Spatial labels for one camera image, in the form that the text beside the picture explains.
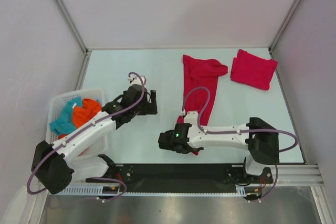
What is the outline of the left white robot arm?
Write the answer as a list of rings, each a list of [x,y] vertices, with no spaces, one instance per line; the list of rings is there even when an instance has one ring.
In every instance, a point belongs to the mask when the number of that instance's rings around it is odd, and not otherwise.
[[[31,166],[32,177],[36,177],[51,194],[63,191],[70,183],[78,180],[100,178],[110,182],[116,169],[105,154],[79,158],[79,155],[110,132],[129,123],[137,115],[156,115],[156,91],[147,90],[140,84],[129,88],[114,100],[106,103],[91,120],[52,144],[40,142]]]

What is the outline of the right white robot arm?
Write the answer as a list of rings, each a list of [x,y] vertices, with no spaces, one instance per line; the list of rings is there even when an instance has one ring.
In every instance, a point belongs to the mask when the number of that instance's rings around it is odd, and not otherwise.
[[[159,148],[179,154],[198,153],[205,147],[232,147],[248,152],[244,158],[243,179],[254,183],[266,166],[279,164],[279,133],[256,117],[241,125],[213,127],[200,125],[197,115],[184,116],[184,122],[160,134]]]

